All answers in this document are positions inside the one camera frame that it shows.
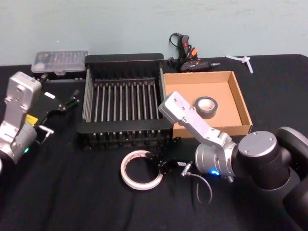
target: blue led light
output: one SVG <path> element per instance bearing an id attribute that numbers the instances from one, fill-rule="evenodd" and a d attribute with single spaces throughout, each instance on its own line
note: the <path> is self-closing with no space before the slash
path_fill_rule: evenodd
<path id="1" fill-rule="evenodd" d="M 220 175 L 219 172 L 216 171 L 216 170 L 211 170 L 210 173 L 213 174 L 213 175 L 216 175 L 216 176 Z"/>

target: cardboard box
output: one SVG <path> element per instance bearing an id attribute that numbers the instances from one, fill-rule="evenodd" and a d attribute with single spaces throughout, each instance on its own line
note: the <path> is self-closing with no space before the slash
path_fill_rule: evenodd
<path id="1" fill-rule="evenodd" d="M 209 96 L 218 103 L 216 115 L 205 120 L 211 127 L 230 136 L 247 135 L 252 122 L 241 90 L 232 71 L 164 74 L 166 95 L 177 91 L 191 105 L 202 96 Z M 190 138 L 185 127 L 175 124 L 173 137 Z"/>

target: screw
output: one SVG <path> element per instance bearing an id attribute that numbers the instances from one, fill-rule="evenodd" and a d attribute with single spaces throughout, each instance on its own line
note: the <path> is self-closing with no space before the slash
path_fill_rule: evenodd
<path id="1" fill-rule="evenodd" d="M 229 183 L 233 183 L 234 182 L 234 178 L 232 176 L 227 176 L 227 181 Z"/>

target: yellow label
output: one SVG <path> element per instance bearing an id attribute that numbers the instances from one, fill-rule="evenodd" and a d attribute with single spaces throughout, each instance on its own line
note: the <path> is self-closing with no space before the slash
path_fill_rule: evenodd
<path id="1" fill-rule="evenodd" d="M 26 122 L 27 122 L 28 124 L 30 124 L 31 126 L 34 126 L 34 125 L 36 124 L 37 121 L 38 121 L 37 118 L 35 118 L 35 117 L 33 117 L 33 116 L 27 114 L 27 116 L 26 116 Z"/>

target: clear plastic box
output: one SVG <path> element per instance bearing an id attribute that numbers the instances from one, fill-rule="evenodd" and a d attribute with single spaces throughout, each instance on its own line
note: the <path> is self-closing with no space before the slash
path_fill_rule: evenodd
<path id="1" fill-rule="evenodd" d="M 88 51 L 41 51 L 31 66 L 33 73 L 55 73 L 64 76 L 66 72 L 85 71 L 85 57 Z"/>

